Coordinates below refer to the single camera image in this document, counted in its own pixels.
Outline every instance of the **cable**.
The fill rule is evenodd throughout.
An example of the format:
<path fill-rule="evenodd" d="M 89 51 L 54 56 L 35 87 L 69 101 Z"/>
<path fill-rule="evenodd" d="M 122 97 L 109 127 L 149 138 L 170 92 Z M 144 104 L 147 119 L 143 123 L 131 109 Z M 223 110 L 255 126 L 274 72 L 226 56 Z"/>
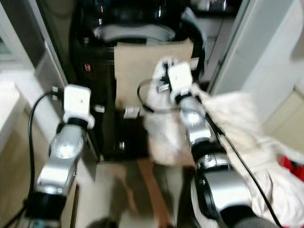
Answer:
<path fill-rule="evenodd" d="M 34 112 L 38 105 L 38 103 L 48 95 L 57 95 L 57 92 L 54 91 L 48 91 L 44 93 L 41 97 L 38 98 L 38 100 L 34 103 L 33 108 L 29 114 L 28 118 L 28 143 L 29 143 L 29 163 L 30 163 L 30 183 L 29 183 L 29 190 L 28 190 L 28 198 L 31 196 L 31 194 L 34 191 L 34 185 L 35 185 L 35 160 L 34 160 L 34 145 L 33 145 L 33 137 L 32 137 L 32 124 L 33 124 L 33 118 L 34 118 Z M 22 208 L 19 210 L 19 212 L 12 217 L 6 225 L 3 226 L 3 228 L 10 227 L 17 219 L 20 219 L 22 216 L 22 213 L 26 209 L 26 203 L 23 204 Z"/>
<path fill-rule="evenodd" d="M 33 118 L 37 105 L 45 96 L 48 95 L 56 95 L 56 93 L 53 91 L 48 91 L 44 93 L 41 97 L 39 97 L 38 100 L 34 103 L 28 118 L 28 136 L 29 136 L 28 143 L 29 143 L 29 163 L 30 163 L 30 185 L 28 190 L 28 197 L 33 193 L 34 185 L 35 185 L 35 160 L 34 160 L 34 144 L 33 144 L 33 136 L 32 136 Z"/>
<path fill-rule="evenodd" d="M 278 218 L 276 217 L 276 214 L 274 213 L 265 193 L 263 192 L 260 184 L 257 182 L 256 178 L 254 177 L 253 173 L 250 171 L 250 169 L 248 168 L 248 166 L 245 164 L 244 160 L 242 159 L 241 155 L 238 153 L 237 149 L 235 148 L 235 146 L 233 145 L 233 143 L 231 142 L 231 140 L 226 136 L 226 134 L 212 121 L 212 119 L 210 118 L 206 118 L 206 120 L 209 122 L 209 124 L 212 126 L 215 126 L 215 133 L 219 134 L 219 135 L 223 135 L 226 139 L 226 141 L 229 143 L 230 147 L 232 148 L 233 152 L 236 154 L 236 156 L 238 157 L 238 159 L 241 161 L 241 163 L 243 164 L 243 166 L 245 167 L 245 169 L 247 170 L 247 172 L 249 173 L 250 177 L 252 178 L 253 182 L 255 183 L 255 185 L 257 186 L 259 192 L 261 193 L 265 204 L 267 205 L 269 212 L 272 216 L 272 218 L 274 219 L 275 223 L 281 228 L 282 225 L 280 224 Z"/>
<path fill-rule="evenodd" d="M 278 218 L 276 217 L 276 214 L 274 213 L 265 193 L 263 192 L 261 186 L 259 185 L 259 183 L 257 182 L 256 178 L 254 177 L 254 175 L 252 174 L 252 172 L 250 171 L 250 169 L 247 167 L 247 165 L 245 164 L 244 160 L 241 158 L 240 154 L 238 153 L 238 151 L 236 150 L 236 148 L 234 147 L 234 145 L 232 144 L 232 142 L 230 141 L 230 139 L 226 136 L 226 134 L 221 130 L 221 128 L 219 128 L 211 119 L 210 115 L 206 112 L 206 115 L 205 116 L 202 116 L 202 114 L 196 110 L 191 110 L 191 109 L 180 109 L 180 108 L 172 108 L 172 109 L 154 109 L 152 108 L 149 104 L 145 103 L 141 96 L 140 96 L 140 89 L 143 85 L 146 85 L 146 84 L 149 84 L 153 82 L 153 79 L 147 79 L 147 80 L 144 80 L 142 81 L 138 87 L 137 87 L 137 96 L 138 96 L 138 99 L 140 100 L 142 106 L 144 109 L 146 109 L 147 111 L 151 112 L 151 113 L 155 113 L 155 114 L 167 114 L 167 113 L 170 113 L 170 112 L 175 112 L 175 111 L 180 111 L 180 110 L 183 110 L 183 111 L 192 111 L 192 112 L 195 112 L 197 113 L 198 115 L 200 115 L 201 117 L 203 118 L 206 118 L 207 122 L 210 124 L 212 130 L 214 131 L 215 133 L 215 137 L 217 139 L 218 142 L 219 141 L 219 135 L 223 135 L 225 137 L 225 139 L 227 140 L 227 142 L 229 143 L 229 145 L 231 146 L 233 152 L 237 155 L 237 157 L 239 158 L 239 160 L 241 161 L 241 163 L 243 164 L 243 166 L 245 167 L 245 169 L 247 170 L 247 172 L 249 173 L 250 177 L 252 178 L 252 180 L 254 181 L 255 185 L 257 186 L 259 192 L 261 193 L 264 201 L 265 201 L 265 204 L 267 205 L 269 211 L 270 211 L 270 214 L 272 215 L 272 218 L 274 219 L 275 223 L 281 228 L 282 225 L 280 224 Z"/>
<path fill-rule="evenodd" d="M 12 218 L 7 222 L 7 224 L 5 224 L 5 225 L 3 226 L 3 228 L 8 228 L 8 227 L 10 227 L 17 219 L 20 219 L 24 211 L 25 211 L 25 205 L 22 206 L 22 208 L 19 210 L 19 212 L 18 212 L 14 217 L 12 217 Z"/>
<path fill-rule="evenodd" d="M 32 220 L 30 220 L 30 221 L 28 222 L 27 228 L 29 228 L 31 224 L 32 224 Z"/>
<path fill-rule="evenodd" d="M 18 220 L 17 220 L 17 222 L 16 222 L 16 224 L 15 224 L 15 228 L 18 228 L 19 223 L 20 223 L 20 221 L 21 221 L 21 217 L 22 217 L 22 214 L 19 216 L 19 218 L 18 218 Z"/>

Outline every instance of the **white cloth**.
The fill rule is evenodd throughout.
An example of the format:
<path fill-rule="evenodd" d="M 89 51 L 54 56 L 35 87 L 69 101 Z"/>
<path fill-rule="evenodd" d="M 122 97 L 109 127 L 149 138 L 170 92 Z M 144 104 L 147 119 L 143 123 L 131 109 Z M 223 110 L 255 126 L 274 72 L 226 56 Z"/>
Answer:
<path fill-rule="evenodd" d="M 158 63 L 154 78 L 161 77 L 162 62 Z M 264 193 L 283 226 L 301 227 L 304 225 L 304 183 L 289 171 L 277 164 L 278 153 L 284 153 L 298 162 L 304 156 L 264 135 L 250 94 L 234 92 L 209 97 L 193 86 L 203 104 L 233 142 L 241 157 L 254 173 Z M 153 86 L 148 91 L 147 102 L 157 108 L 170 108 L 169 92 L 157 93 Z M 145 128 L 150 136 L 151 156 L 161 164 L 193 165 L 190 149 L 185 140 L 185 129 L 179 120 L 179 113 L 166 115 L 148 114 Z M 222 139 L 228 156 L 235 169 L 244 177 L 252 194 L 253 211 L 271 221 L 272 217 L 254 182 L 242 163 Z M 196 190 L 192 188 L 192 204 L 201 227 L 217 227 L 215 221 L 205 218 L 197 204 Z"/>

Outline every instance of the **black appliance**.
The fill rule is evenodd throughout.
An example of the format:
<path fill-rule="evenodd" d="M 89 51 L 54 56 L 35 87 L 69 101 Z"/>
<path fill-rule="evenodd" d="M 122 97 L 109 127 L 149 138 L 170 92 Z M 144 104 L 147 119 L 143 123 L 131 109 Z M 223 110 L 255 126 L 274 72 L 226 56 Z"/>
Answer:
<path fill-rule="evenodd" d="M 182 0 L 77 2 L 70 28 L 70 58 L 76 84 L 92 91 L 91 113 L 95 127 L 90 136 L 97 153 L 106 160 L 148 155 L 142 119 L 124 120 L 124 111 L 115 108 L 114 46 L 117 42 L 161 45 L 190 38 L 194 43 L 192 58 L 199 57 L 192 75 L 195 80 L 203 75 L 203 39 L 193 23 L 195 15 L 190 9 L 188 14 L 183 14 L 186 7 Z M 95 105 L 103 105 L 105 113 L 97 112 Z"/>

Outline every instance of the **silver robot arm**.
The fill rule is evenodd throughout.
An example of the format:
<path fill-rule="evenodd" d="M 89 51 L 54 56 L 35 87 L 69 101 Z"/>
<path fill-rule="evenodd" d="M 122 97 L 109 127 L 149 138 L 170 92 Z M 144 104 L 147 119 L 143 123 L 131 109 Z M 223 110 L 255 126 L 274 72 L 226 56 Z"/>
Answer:
<path fill-rule="evenodd" d="M 170 100 L 180 108 L 180 119 L 186 127 L 196 164 L 195 186 L 201 213 L 221 227 L 276 227 L 252 211 L 246 183 L 231 165 L 217 135 L 217 126 L 191 90 L 188 63 L 167 64 L 165 70 Z"/>
<path fill-rule="evenodd" d="M 65 88 L 65 124 L 52 140 L 49 160 L 27 199 L 23 222 L 27 227 L 61 227 L 61 213 L 84 152 L 86 131 L 95 123 L 89 112 L 90 95 L 91 91 L 84 87 L 68 85 Z"/>

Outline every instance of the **red object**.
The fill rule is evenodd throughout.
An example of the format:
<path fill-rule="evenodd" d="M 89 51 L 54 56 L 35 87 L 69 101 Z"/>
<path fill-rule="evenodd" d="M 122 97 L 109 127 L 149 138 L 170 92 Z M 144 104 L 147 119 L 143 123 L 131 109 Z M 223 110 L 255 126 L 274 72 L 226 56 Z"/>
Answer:
<path fill-rule="evenodd" d="M 280 156 L 278 162 L 281 166 L 287 168 L 294 176 L 304 181 L 304 166 L 293 166 L 292 162 L 286 156 Z"/>
<path fill-rule="evenodd" d="M 91 71 L 91 65 L 89 63 L 85 63 L 85 71 L 87 72 Z"/>

